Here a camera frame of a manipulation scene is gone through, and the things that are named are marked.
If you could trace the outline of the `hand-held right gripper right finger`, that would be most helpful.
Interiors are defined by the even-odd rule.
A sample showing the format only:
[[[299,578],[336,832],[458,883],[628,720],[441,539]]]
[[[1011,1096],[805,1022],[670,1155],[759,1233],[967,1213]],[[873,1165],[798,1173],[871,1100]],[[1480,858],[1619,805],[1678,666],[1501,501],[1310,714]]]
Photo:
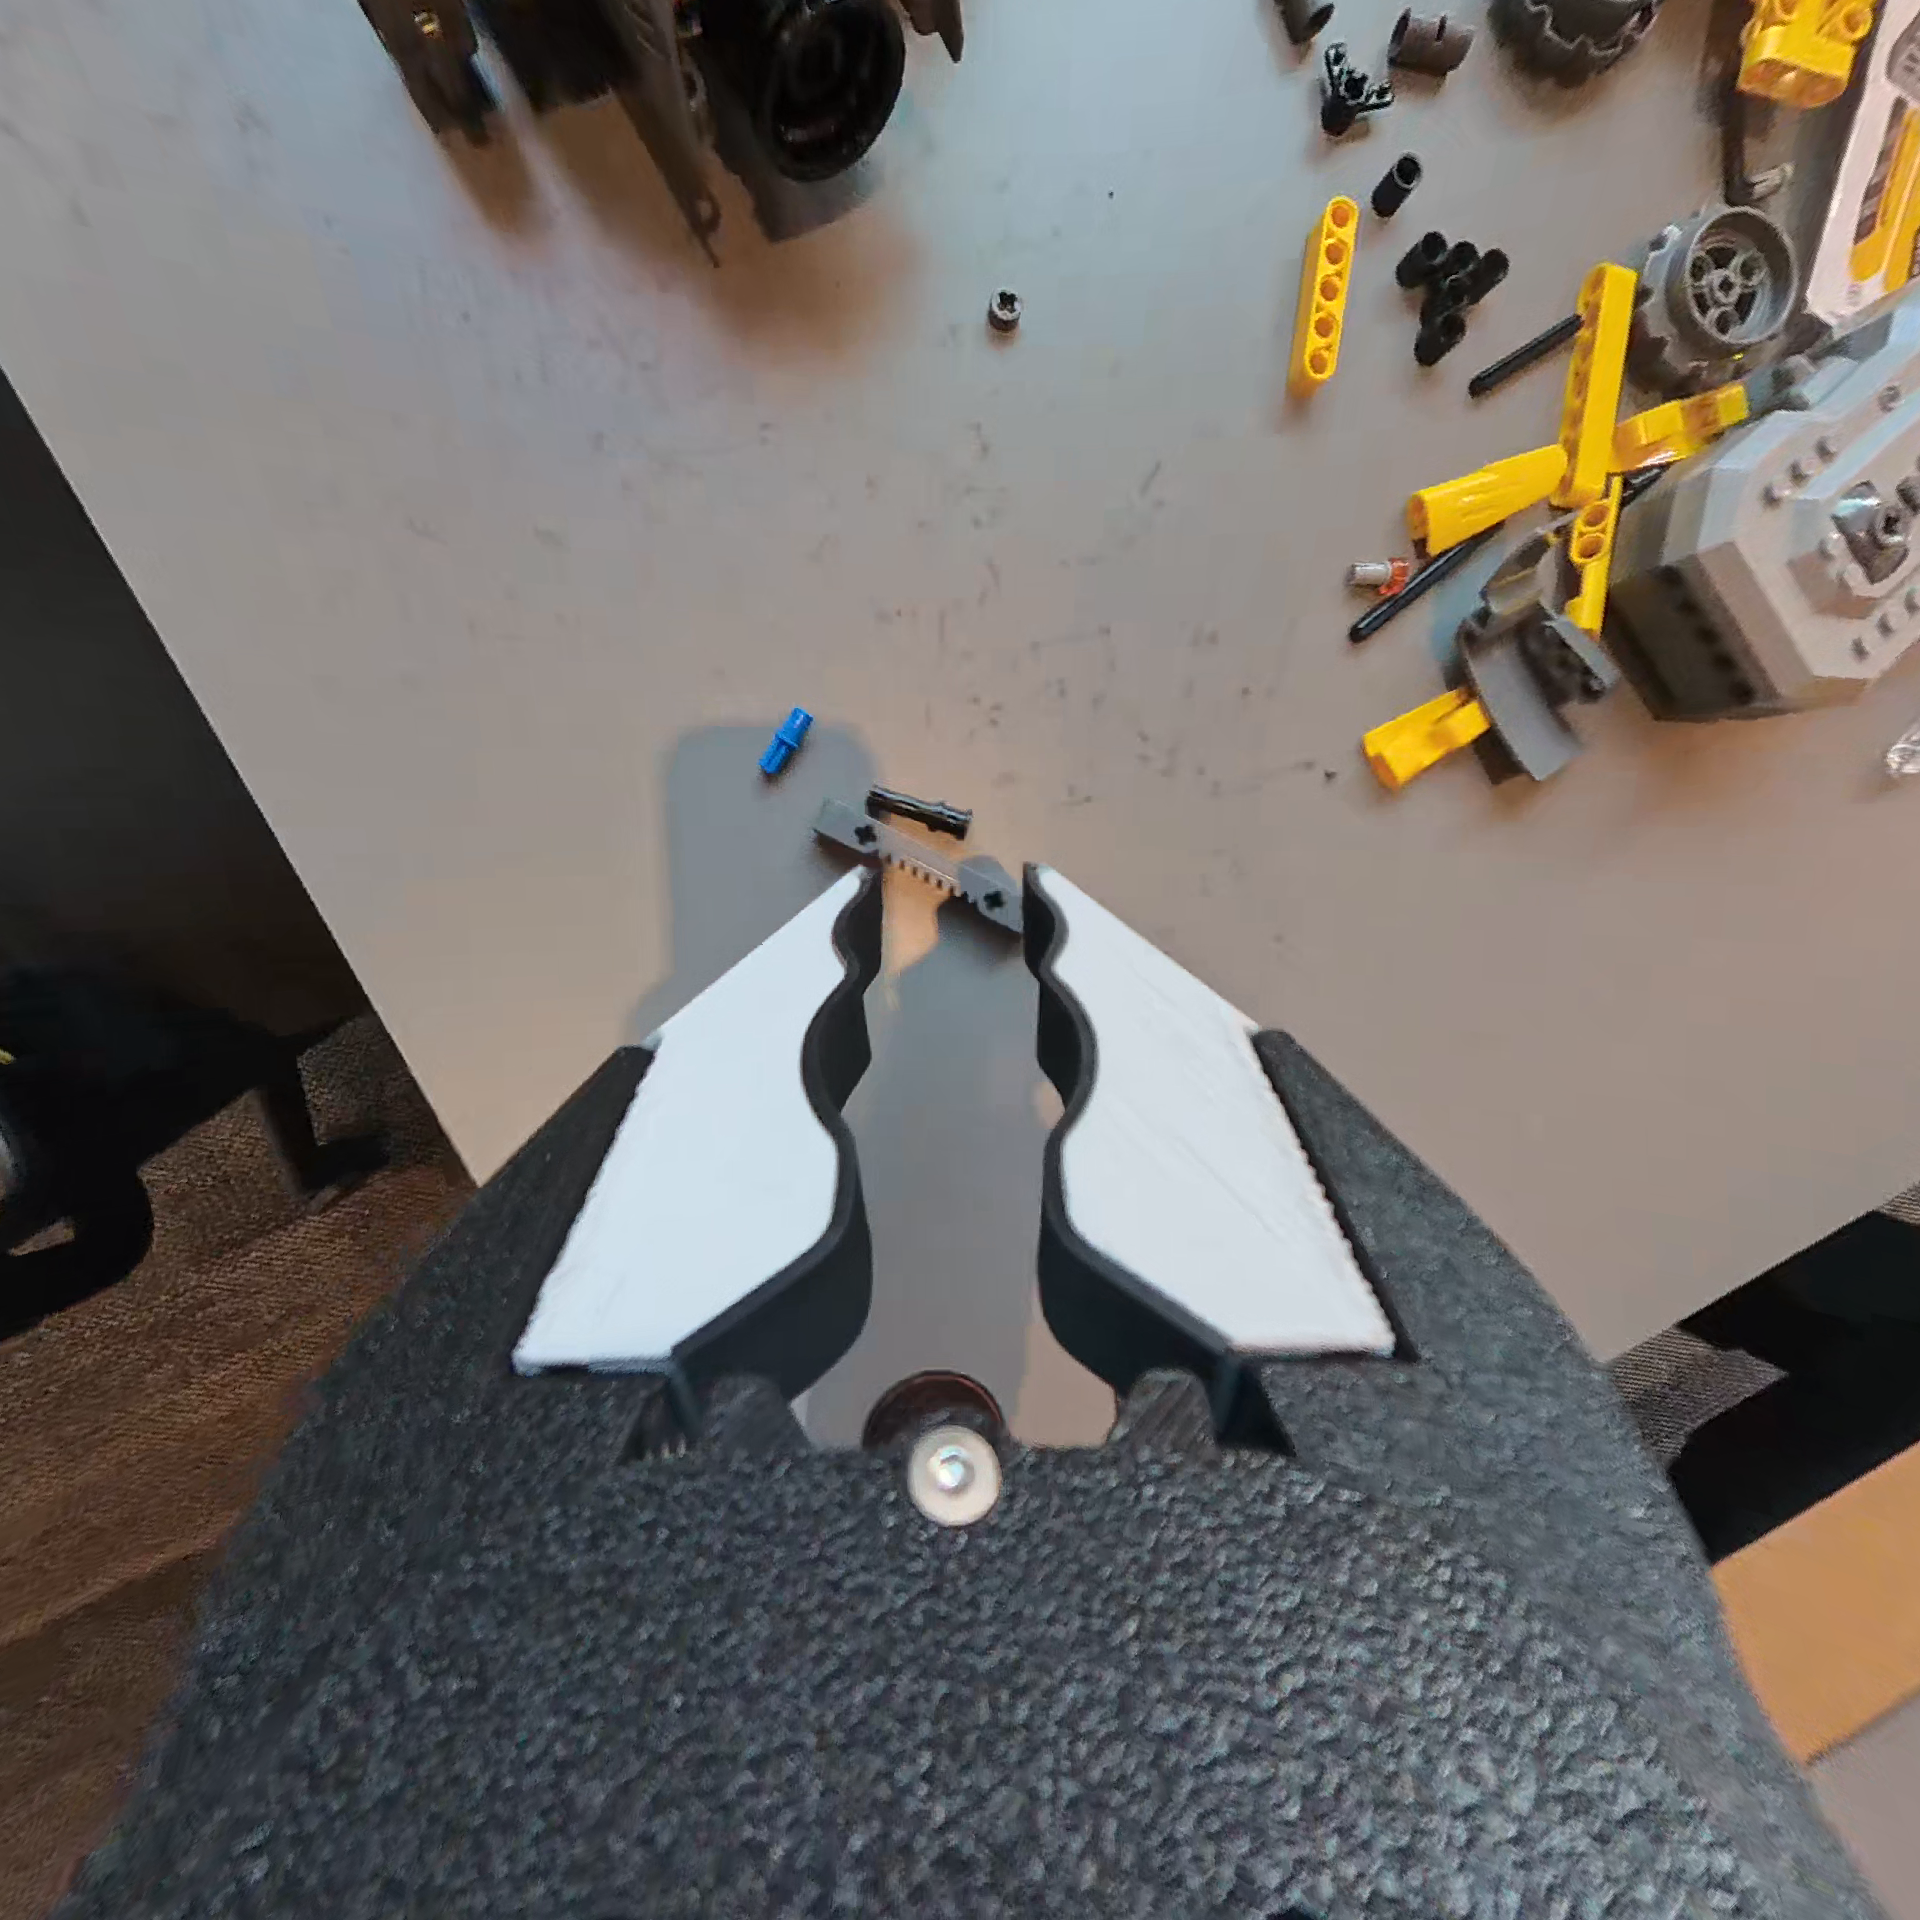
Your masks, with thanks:
[[[1021,874],[1044,1142],[1044,1324],[1118,1403],[1197,1389],[1222,1450],[1285,1452],[1277,1362],[1396,1358],[1401,1329],[1264,1069],[1264,1032],[1056,866]]]

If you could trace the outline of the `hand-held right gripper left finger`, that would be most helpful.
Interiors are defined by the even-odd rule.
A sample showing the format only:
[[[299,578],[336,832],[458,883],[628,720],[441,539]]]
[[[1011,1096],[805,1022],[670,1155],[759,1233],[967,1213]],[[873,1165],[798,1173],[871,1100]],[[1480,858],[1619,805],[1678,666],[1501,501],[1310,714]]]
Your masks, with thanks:
[[[873,1239],[845,1118],[873,1060],[885,897],[850,869],[645,1044],[511,1347],[517,1374],[727,1374],[801,1399],[860,1339]]]

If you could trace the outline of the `grey gear rack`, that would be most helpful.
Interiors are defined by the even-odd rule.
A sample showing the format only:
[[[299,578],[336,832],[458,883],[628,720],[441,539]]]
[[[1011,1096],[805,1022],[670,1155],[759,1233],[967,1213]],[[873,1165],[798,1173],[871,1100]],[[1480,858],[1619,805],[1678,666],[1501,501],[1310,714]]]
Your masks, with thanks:
[[[966,903],[990,925],[1021,935],[1021,883],[993,856],[947,856],[930,842],[873,818],[853,802],[827,799],[814,836],[855,858],[893,866],[947,897]]]

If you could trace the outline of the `grey desk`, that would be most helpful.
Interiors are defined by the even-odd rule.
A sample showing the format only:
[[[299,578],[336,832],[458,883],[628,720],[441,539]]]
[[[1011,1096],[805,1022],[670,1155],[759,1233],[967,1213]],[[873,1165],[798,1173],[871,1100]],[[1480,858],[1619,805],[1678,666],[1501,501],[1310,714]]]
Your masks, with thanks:
[[[1574,93],[1479,36],[1330,145],[1264,3],[967,3],[865,198],[771,245],[718,182],[711,267],[613,104],[441,145],[353,3],[5,3],[5,373],[472,1176],[876,779],[1295,1032],[1613,1356],[1916,1181],[1916,659],[1381,795],[1475,579],[1354,648],[1342,574],[1551,436],[1556,367],[1462,384],[1714,190],[1735,11]],[[1422,373],[1427,229],[1514,267]]]

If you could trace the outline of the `yellow tapered panel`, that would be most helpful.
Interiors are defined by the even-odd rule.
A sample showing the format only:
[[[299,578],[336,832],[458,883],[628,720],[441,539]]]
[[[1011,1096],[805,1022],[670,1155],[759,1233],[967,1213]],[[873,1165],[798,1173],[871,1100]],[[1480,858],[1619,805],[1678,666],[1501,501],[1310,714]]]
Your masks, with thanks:
[[[1427,776],[1447,757],[1470,749],[1493,731],[1484,705],[1462,690],[1442,690],[1422,707],[1409,707],[1356,743],[1361,759],[1386,791],[1404,791],[1415,779]]]
[[[1404,525],[1407,539],[1427,555],[1442,555],[1508,518],[1521,518],[1563,486],[1567,448],[1534,447],[1528,454],[1501,458],[1490,468],[1475,468],[1454,481],[1424,486],[1407,494]]]

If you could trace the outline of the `long black axle rod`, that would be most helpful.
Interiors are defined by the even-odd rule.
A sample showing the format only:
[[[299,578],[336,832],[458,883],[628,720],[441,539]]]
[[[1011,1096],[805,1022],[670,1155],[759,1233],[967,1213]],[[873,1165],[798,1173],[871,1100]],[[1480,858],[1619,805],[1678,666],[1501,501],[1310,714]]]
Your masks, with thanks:
[[[1501,534],[1501,521],[1493,525],[1493,526],[1480,526],[1479,534],[1470,534],[1467,542],[1457,542],[1454,547],[1417,564],[1407,579],[1386,593],[1376,598],[1373,610],[1365,610],[1351,628],[1348,628],[1348,643],[1365,643],[1373,641],[1381,627],[1391,627],[1396,614],[1409,613],[1409,604],[1417,604],[1422,598],[1427,598],[1427,592],[1450,582],[1470,558],[1479,558],[1484,551],[1484,544]]]

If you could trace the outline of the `grey battery box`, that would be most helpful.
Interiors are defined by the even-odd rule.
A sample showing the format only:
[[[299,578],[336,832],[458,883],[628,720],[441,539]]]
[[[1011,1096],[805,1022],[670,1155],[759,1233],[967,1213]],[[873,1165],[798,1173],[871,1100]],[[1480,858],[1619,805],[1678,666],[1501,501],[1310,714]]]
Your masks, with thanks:
[[[1762,396],[1619,525],[1606,637],[1657,720],[1851,705],[1916,648],[1916,307]]]

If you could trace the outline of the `yellow angled beam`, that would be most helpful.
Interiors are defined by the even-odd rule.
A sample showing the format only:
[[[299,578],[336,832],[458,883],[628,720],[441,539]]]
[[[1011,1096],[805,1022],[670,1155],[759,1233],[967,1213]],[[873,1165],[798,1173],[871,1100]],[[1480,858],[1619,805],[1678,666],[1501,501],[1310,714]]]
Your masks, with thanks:
[[[1645,468],[1695,461],[1735,423],[1749,420],[1749,413],[1752,403],[1747,382],[1665,399],[1615,423],[1606,468],[1607,473],[1635,473]]]

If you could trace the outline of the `short yellow holed beam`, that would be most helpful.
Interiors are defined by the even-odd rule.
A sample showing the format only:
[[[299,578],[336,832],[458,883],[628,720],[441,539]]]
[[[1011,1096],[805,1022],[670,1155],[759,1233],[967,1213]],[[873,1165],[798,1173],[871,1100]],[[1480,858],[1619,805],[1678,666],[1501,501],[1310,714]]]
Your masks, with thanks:
[[[1286,346],[1289,399],[1310,399],[1334,382],[1342,346],[1354,245],[1356,203],[1336,195],[1327,203],[1303,242],[1301,289]]]

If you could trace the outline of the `black cross connector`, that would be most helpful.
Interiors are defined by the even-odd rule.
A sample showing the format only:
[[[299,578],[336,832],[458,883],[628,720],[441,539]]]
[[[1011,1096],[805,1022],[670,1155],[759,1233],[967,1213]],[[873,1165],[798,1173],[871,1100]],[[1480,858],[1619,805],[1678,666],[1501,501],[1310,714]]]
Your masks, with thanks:
[[[1501,247],[1480,251],[1470,242],[1447,242],[1439,229],[1422,235],[1392,268],[1404,298],[1417,302],[1415,366],[1422,373],[1450,356],[1467,336],[1467,322],[1507,277]]]

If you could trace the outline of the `grey sprocket wheel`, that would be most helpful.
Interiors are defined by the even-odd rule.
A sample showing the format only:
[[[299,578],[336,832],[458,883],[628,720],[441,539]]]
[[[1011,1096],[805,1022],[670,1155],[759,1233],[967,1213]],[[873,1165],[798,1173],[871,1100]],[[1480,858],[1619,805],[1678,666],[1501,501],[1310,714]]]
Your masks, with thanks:
[[[1657,396],[1705,392],[1762,366],[1797,307],[1790,229],[1768,210],[1705,206],[1645,251],[1626,373]]]
[[[1490,3],[1490,24],[1514,61],[1556,85],[1585,85],[1649,36],[1661,3]]]

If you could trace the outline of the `long thin yellow beam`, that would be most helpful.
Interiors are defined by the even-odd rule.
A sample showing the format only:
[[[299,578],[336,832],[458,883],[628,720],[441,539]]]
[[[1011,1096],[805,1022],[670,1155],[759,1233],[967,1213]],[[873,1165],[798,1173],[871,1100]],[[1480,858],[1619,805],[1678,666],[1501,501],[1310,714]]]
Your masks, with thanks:
[[[1578,289],[1578,333],[1556,428],[1563,472],[1550,493],[1556,509],[1591,505],[1613,473],[1635,307],[1636,272],[1615,261],[1599,261]]]

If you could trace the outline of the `small black clip brick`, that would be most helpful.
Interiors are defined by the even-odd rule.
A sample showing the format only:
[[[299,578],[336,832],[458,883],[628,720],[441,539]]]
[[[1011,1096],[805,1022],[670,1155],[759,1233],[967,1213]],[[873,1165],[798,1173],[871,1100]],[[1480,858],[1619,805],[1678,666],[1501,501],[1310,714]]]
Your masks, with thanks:
[[[1323,106],[1320,129],[1330,137],[1351,135],[1365,118],[1391,109],[1396,98],[1392,78],[1361,72],[1342,41],[1323,47]]]

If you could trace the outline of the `yellow sticker sheet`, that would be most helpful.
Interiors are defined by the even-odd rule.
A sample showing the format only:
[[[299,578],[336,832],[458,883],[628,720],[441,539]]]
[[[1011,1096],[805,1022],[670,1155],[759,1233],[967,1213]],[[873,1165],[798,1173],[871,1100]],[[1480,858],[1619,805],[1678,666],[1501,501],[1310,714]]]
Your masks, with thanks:
[[[1916,72],[1859,69],[1855,112],[1802,268],[1805,310],[1834,330],[1916,285]]]

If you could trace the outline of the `dark grey bracket brick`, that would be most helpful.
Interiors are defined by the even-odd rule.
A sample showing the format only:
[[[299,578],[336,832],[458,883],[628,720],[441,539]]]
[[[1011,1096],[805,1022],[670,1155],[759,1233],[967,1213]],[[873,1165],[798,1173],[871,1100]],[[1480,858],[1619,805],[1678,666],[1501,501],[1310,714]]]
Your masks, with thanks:
[[[1556,779],[1580,753],[1567,707],[1619,685],[1619,666],[1571,613],[1574,578],[1567,526],[1534,531],[1501,555],[1454,633],[1450,685],[1484,710],[1508,779]]]

